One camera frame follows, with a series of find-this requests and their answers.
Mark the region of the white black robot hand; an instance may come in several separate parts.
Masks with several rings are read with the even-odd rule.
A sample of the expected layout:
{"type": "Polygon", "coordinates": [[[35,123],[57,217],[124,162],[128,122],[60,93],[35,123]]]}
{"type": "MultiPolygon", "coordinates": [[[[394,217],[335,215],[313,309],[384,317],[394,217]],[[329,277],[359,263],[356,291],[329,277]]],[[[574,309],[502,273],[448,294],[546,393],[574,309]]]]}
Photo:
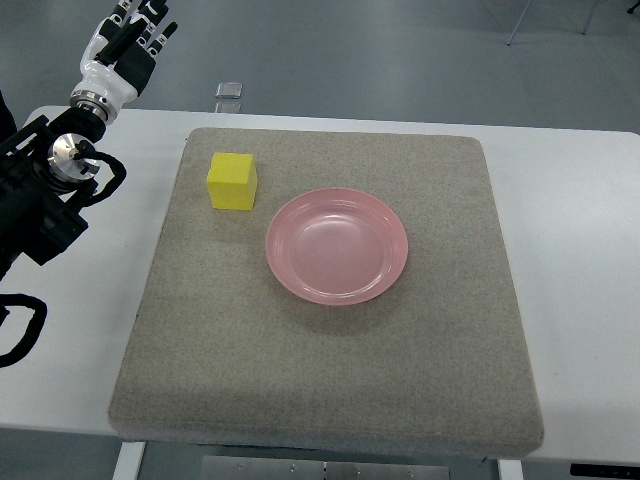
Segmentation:
{"type": "Polygon", "coordinates": [[[80,61],[81,81],[70,106],[112,124],[122,107],[146,88],[156,58],[177,30],[158,26],[169,12],[165,1],[119,1],[94,31],[80,61]]]}

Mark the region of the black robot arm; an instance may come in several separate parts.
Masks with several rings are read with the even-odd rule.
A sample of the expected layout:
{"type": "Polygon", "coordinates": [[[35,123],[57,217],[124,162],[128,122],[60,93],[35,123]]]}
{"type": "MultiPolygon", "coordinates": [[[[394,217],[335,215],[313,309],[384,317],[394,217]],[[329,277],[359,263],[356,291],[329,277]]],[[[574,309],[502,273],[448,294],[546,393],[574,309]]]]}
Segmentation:
{"type": "Polygon", "coordinates": [[[1,104],[1,274],[22,254],[43,265],[87,230],[80,211],[109,198],[126,168],[95,149],[106,131],[95,106],[41,115],[23,128],[1,104]]]}

